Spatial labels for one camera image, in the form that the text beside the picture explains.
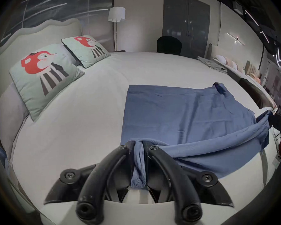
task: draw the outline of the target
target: wall-mounted device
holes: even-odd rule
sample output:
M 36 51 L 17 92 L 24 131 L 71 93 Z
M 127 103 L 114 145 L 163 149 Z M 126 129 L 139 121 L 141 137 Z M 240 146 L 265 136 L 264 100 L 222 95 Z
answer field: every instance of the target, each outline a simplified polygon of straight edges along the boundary
M 242 8 L 242 6 L 241 6 L 240 4 L 238 4 L 237 2 L 235 2 L 235 1 L 233 1 L 232 4 L 233 4 L 233 9 L 234 9 L 238 14 L 242 15 L 242 14 L 243 14 L 243 8 Z

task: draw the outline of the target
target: white wall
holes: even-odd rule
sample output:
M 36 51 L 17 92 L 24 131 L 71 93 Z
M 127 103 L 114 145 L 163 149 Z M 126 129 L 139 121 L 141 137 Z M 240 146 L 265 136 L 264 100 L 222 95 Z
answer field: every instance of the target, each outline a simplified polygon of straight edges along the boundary
M 220 27 L 220 3 L 198 0 L 210 5 L 210 27 L 207 40 L 217 44 Z M 156 52 L 162 36 L 163 0 L 113 0 L 115 7 L 126 8 L 126 20 L 118 23 L 117 50 Z
M 263 44 L 257 34 L 241 17 L 221 3 L 221 31 L 218 46 L 231 54 L 231 59 L 242 65 L 246 65 L 247 60 L 250 61 L 257 69 L 260 65 Z M 239 41 L 244 43 L 234 43 L 234 39 L 227 33 L 238 37 Z
M 207 47 L 211 43 L 226 50 L 241 66 L 249 60 L 259 68 L 263 44 L 251 27 L 233 10 L 217 0 L 199 0 L 210 5 L 210 27 Z M 126 20 L 118 23 L 117 50 L 156 52 L 157 39 L 162 36 L 163 0 L 114 0 L 114 6 L 126 8 Z M 245 46 L 234 43 L 227 33 L 238 36 Z

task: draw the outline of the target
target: door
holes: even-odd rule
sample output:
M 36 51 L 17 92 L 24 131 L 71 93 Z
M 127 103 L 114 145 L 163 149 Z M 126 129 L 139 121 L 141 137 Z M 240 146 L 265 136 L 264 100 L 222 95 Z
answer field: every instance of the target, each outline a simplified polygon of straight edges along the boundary
M 190 58 L 204 57 L 210 23 L 210 6 L 198 0 L 188 0 L 188 34 Z
M 197 0 L 164 0 L 162 35 L 180 40 L 181 56 L 204 57 L 209 23 L 209 5 Z
M 188 0 L 164 0 L 163 6 L 162 35 L 177 38 L 182 43 L 180 55 L 185 56 L 190 50 L 187 37 Z

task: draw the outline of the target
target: blue towel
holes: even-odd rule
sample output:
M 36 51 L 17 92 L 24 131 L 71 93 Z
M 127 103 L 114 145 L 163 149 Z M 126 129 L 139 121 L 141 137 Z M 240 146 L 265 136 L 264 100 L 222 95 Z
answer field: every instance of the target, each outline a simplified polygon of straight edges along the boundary
M 132 187 L 146 185 L 142 141 L 158 145 L 180 165 L 221 178 L 265 148 L 268 137 L 267 113 L 256 121 L 223 84 L 205 89 L 129 86 L 121 144 L 136 140 Z

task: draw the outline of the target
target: floor lamp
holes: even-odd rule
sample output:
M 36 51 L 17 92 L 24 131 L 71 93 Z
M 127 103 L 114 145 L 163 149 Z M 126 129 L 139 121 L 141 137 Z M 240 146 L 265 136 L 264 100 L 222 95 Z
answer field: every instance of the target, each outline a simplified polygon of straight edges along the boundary
M 125 8 L 112 7 L 109 10 L 108 21 L 116 23 L 116 36 L 117 36 L 117 23 L 121 20 L 125 20 Z

